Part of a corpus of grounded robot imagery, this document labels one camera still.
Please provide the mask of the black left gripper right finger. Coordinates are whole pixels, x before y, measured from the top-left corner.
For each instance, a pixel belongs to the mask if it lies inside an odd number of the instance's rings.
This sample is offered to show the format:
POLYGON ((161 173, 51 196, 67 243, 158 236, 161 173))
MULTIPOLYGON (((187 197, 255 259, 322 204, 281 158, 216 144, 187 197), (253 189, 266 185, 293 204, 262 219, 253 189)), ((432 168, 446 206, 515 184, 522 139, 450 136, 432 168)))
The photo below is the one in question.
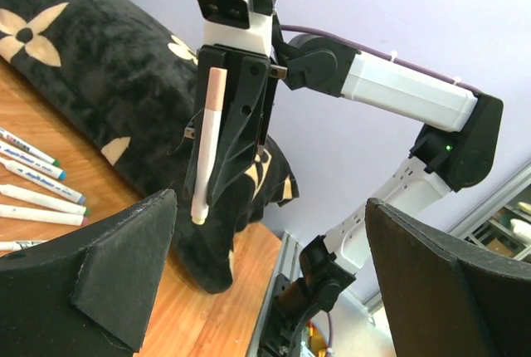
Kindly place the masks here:
POLYGON ((398 356, 528 356, 530 265, 378 198, 366 230, 398 356))

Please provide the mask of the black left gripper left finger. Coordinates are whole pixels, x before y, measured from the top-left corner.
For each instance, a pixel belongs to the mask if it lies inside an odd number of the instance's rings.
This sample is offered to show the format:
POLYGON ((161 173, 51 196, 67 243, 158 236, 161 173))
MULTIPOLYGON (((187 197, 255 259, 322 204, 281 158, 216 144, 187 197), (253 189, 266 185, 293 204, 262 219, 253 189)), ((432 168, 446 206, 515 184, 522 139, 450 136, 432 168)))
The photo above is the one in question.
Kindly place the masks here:
POLYGON ((173 237, 172 189, 1 258, 3 356, 132 356, 173 237))

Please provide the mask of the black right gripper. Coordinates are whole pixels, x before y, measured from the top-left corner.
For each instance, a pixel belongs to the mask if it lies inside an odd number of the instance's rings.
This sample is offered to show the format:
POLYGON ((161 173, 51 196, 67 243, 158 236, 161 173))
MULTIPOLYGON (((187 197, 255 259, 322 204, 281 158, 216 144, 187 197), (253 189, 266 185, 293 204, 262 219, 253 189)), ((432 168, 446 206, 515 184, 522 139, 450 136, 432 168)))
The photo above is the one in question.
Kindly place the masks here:
POLYGON ((200 48, 192 118, 194 139, 183 185, 185 199, 192 198, 196 183, 208 79, 213 67, 226 69, 227 81, 217 152, 207 189, 207 202, 212 206, 265 148, 275 90, 282 72, 268 56, 225 46, 200 48))

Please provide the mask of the beige cap marker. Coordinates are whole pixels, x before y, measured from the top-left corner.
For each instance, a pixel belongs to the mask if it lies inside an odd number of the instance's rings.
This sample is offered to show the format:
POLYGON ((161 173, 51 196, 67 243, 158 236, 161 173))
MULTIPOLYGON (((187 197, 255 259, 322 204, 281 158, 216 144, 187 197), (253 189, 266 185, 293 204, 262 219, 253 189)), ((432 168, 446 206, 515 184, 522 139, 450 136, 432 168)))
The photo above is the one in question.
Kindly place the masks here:
POLYGON ((226 81, 226 69, 218 67, 210 69, 191 206, 192 222, 197 225, 203 225, 206 222, 209 212, 207 188, 217 153, 226 81))

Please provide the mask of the light green cap marker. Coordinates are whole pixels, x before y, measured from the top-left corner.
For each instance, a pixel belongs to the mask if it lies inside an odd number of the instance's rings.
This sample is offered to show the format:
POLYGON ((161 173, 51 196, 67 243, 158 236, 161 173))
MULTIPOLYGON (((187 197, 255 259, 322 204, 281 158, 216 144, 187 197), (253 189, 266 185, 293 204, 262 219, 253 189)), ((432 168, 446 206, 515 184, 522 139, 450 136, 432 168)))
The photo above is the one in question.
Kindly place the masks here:
POLYGON ((45 243, 45 241, 0 241, 0 252, 16 252, 45 243))

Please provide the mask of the lavender cap marker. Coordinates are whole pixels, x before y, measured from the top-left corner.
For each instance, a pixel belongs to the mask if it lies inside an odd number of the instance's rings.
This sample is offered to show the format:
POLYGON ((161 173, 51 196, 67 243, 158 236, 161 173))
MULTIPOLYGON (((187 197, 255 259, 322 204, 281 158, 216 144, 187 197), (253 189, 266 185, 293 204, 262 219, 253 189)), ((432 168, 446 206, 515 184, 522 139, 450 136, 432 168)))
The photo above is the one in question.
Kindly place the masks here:
POLYGON ((24 164, 17 161, 1 158, 1 164, 4 168, 19 177, 24 178, 38 186, 45 188, 63 198, 77 204, 84 204, 86 197, 72 188, 65 186, 62 183, 55 181, 53 178, 47 177, 45 174, 40 174, 34 169, 31 169, 24 164))

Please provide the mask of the pink cap marker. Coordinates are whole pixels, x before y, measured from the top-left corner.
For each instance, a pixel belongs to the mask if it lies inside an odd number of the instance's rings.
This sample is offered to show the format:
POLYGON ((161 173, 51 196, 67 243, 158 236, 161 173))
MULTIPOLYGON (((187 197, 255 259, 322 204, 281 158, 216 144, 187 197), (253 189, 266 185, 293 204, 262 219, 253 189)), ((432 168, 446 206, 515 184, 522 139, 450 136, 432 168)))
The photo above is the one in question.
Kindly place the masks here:
POLYGON ((54 223, 74 227, 80 227, 88 223, 88 218, 83 215, 61 213, 36 208, 23 208, 6 204, 1 205, 1 217, 16 220, 54 223))

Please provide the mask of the dark green cap marker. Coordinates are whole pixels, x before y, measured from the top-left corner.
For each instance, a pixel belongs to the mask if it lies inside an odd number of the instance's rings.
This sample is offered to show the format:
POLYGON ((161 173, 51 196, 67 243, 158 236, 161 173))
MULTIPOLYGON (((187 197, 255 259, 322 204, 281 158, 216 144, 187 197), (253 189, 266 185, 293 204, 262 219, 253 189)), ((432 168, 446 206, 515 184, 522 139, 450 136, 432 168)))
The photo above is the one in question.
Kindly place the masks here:
POLYGON ((4 128, 0 129, 1 138, 5 139, 6 141, 10 142, 11 144, 16 145, 19 149, 22 149, 29 154, 39 158, 40 160, 43 160, 44 162, 47 162, 48 164, 51 164, 53 166, 59 167, 60 162, 51 157, 50 155, 42 152, 37 147, 29 144, 25 140, 21 139, 20 137, 14 135, 13 133, 5 130, 4 128))

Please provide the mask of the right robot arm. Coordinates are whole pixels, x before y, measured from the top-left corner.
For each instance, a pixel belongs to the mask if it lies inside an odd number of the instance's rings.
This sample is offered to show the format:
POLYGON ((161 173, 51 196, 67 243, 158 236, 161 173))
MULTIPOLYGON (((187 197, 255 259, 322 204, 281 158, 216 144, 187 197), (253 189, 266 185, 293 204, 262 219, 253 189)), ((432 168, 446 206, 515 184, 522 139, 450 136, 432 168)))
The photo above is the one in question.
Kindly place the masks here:
POLYGON ((267 136, 278 81, 421 122, 402 153, 394 151, 397 127, 339 148, 347 170, 367 174, 358 192, 371 190, 406 213, 475 186, 492 169, 501 100, 326 32, 302 29, 290 42, 280 32, 257 38, 219 32, 199 52, 198 118, 185 181, 197 225, 215 206, 242 202, 251 213, 231 220, 242 229, 267 204, 298 197, 289 165, 267 136))

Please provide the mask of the black floral pillow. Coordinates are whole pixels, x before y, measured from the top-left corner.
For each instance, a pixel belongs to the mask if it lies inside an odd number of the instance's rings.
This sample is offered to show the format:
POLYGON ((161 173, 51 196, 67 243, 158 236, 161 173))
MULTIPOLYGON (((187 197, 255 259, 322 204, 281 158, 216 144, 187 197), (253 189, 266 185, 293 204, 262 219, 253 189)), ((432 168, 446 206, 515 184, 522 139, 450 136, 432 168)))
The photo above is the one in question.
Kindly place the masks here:
MULTIPOLYGON (((130 0, 1 0, 1 55, 143 196, 183 190, 197 58, 130 0)), ((207 293, 234 279, 234 238, 299 195, 280 146, 265 142, 202 225, 178 198, 172 246, 207 293)))

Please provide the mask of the aluminium frame rails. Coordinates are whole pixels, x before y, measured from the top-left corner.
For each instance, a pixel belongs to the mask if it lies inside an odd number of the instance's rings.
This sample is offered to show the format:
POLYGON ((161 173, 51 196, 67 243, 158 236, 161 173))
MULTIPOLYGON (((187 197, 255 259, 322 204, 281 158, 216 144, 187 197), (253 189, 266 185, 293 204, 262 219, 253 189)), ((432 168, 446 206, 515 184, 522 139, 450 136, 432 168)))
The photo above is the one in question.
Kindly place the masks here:
POLYGON ((246 357, 256 357, 259 352, 259 343, 262 331, 265 328, 266 317, 273 297, 280 291, 276 285, 279 275, 287 278, 288 282, 296 280, 300 276, 299 254, 301 245, 288 232, 284 232, 281 237, 281 247, 276 258, 273 271, 270 276, 268 287, 266 288, 262 307, 258 315, 255 328, 252 333, 250 343, 247 348, 246 357))

